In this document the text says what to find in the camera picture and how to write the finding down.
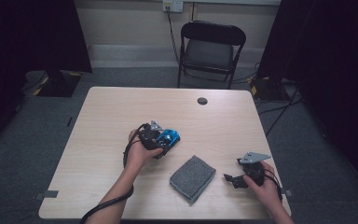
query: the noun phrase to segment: chair seat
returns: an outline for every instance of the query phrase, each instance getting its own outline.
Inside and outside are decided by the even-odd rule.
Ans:
[[[184,66],[211,67],[229,71],[233,67],[233,47],[191,39],[188,41]]]

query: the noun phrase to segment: white wall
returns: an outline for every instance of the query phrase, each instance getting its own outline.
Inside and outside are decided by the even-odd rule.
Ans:
[[[76,0],[88,45],[156,46],[172,48],[167,13],[161,1]],[[217,21],[240,27],[247,35],[244,51],[261,52],[278,6],[184,2],[183,13],[172,13],[172,30],[180,46],[180,29],[194,20]]]

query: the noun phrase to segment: hand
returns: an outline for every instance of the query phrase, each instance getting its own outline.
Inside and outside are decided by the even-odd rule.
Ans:
[[[129,141],[132,136],[135,134],[136,130],[132,130],[129,135]],[[138,135],[132,140],[135,142],[132,144],[131,149],[129,151],[129,155],[127,158],[126,167],[134,168],[140,171],[154,156],[157,156],[162,152],[162,148],[156,148],[153,150],[147,150],[139,139]]]
[[[264,161],[261,161],[261,164],[266,170],[265,175],[275,178],[273,175],[274,168],[272,168],[268,163]],[[278,197],[277,186],[271,179],[264,177],[264,184],[262,186],[258,186],[254,182],[254,180],[248,175],[244,175],[243,180],[246,182],[249,188],[251,188],[255,192],[257,199],[262,204],[264,204],[264,206],[266,206],[269,211],[271,211],[271,209],[276,206],[282,206],[281,200]]]

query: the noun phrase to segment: gray carpet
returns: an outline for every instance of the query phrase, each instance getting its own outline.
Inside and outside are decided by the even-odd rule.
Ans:
[[[235,76],[238,84],[232,89],[248,90],[248,85],[240,78],[254,71],[239,68]],[[41,201],[35,200],[34,196],[48,188],[89,88],[175,88],[176,74],[174,67],[96,68],[94,74],[84,74],[72,98],[36,97],[33,96],[36,86],[25,91],[21,110],[0,133],[0,223],[77,223],[76,220],[39,218]],[[29,83],[25,87],[31,86],[42,75],[43,72],[29,73]],[[193,88],[225,89],[227,86],[227,83],[191,77],[184,77],[183,82],[191,83]],[[293,85],[287,86],[289,93],[294,89]],[[259,101],[255,104],[259,112],[285,105]],[[276,110],[260,115],[266,131],[280,113],[281,110]],[[300,102],[291,105],[268,134],[283,185],[294,193],[288,198],[293,219],[296,223],[358,223],[358,175],[324,139],[319,125],[317,118]]]

